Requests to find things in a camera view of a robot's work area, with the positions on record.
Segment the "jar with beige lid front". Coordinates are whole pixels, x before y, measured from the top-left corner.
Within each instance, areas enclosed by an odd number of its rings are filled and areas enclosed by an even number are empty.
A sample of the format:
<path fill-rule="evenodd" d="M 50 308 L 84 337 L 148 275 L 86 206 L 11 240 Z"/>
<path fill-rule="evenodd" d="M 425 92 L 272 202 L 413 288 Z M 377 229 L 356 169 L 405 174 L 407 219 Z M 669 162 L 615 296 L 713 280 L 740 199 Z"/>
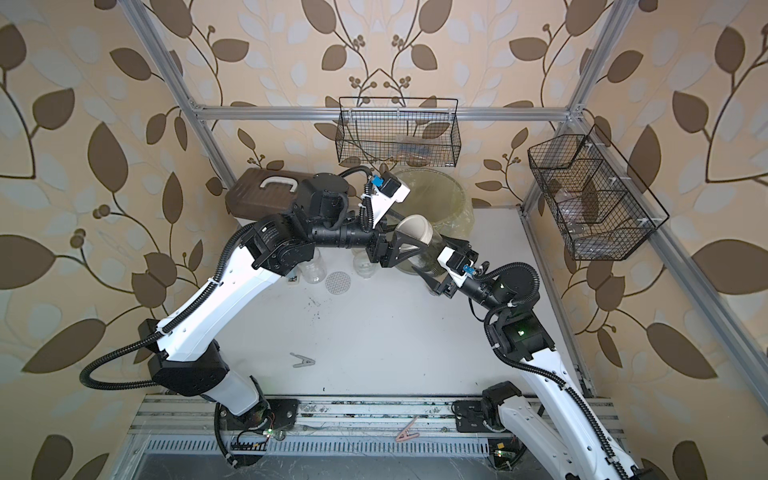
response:
<path fill-rule="evenodd" d="M 398 250 L 406 258 L 396 265 L 401 272 L 416 275 L 420 270 L 430 276 L 439 277 L 445 268 L 438 262 L 438 257 L 446 247 L 441 234 L 422 215 L 405 217 L 396 227 L 396 233 L 404 234 L 406 242 Z"/>

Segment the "jar with beige lid back-left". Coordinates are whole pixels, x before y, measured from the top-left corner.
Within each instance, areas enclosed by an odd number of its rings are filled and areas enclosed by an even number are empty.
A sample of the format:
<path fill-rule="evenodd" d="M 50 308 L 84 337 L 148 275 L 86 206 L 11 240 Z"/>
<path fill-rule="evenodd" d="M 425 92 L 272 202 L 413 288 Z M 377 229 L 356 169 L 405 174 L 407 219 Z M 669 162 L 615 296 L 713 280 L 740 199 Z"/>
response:
<path fill-rule="evenodd" d="M 379 265 L 372 262 L 365 250 L 357 249 L 353 251 L 353 270 L 364 279 L 373 277 L 379 269 Z"/>

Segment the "patterned white jar lid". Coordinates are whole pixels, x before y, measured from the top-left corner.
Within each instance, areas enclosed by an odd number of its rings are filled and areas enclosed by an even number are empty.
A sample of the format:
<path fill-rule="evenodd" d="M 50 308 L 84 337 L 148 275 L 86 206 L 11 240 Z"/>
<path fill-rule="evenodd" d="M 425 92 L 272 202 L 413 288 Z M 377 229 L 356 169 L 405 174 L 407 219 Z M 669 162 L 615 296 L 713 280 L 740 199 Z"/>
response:
<path fill-rule="evenodd" d="M 343 295 L 351 287 L 351 277 L 343 271 L 332 272 L 325 279 L 325 287 L 331 295 Z"/>

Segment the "clear jar with tea leaves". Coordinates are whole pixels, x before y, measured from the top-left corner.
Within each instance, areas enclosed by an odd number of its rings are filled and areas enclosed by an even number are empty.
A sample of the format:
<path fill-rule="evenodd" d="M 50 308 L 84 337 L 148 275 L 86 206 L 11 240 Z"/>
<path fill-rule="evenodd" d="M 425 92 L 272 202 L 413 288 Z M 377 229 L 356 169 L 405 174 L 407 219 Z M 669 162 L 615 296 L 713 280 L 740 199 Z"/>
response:
<path fill-rule="evenodd" d="M 310 260 L 298 264 L 298 269 L 309 284 L 318 284 L 324 281 L 327 276 L 327 267 L 318 248 L 313 250 L 313 256 Z"/>

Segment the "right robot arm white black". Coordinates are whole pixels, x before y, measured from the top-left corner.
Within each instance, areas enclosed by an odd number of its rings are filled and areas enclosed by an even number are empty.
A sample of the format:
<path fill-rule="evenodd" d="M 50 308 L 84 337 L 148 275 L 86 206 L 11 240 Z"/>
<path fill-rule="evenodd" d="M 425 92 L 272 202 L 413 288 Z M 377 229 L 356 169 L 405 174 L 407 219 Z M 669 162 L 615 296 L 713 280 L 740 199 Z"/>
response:
<path fill-rule="evenodd" d="M 417 241 L 407 259 L 434 294 L 461 292 L 485 309 L 481 323 L 492 353 L 521 374 L 549 416 L 502 382 L 483 393 L 487 429 L 515 435 L 554 479 L 655 478 L 619 445 L 571 379 L 534 312 L 540 298 L 534 267 L 511 262 L 492 269 L 467 241 L 451 237 Z"/>

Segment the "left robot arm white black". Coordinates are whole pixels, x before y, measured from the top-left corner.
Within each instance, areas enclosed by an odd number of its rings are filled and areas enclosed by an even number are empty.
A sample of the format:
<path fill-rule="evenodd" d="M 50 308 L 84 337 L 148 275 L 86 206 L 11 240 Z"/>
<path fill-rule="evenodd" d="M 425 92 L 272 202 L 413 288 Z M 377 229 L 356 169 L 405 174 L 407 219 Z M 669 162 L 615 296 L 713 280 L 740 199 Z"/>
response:
<path fill-rule="evenodd" d="M 313 259 L 319 247 L 360 248 L 384 268 L 425 252 L 426 242 L 384 226 L 390 209 L 403 202 L 409 186 L 390 172 L 366 176 L 358 211 L 349 202 L 347 169 L 316 174 L 299 182 L 290 207 L 240 227 L 227 241 L 214 274 L 186 303 L 165 319 L 150 323 L 141 339 L 88 364 L 80 383 L 103 391 L 162 386 L 186 397 L 200 396 L 226 408 L 245 425 L 258 425 L 268 403 L 255 379 L 232 371 L 217 334 L 239 311 L 278 279 Z M 150 379 L 96 380 L 101 366 L 146 348 L 153 354 Z"/>

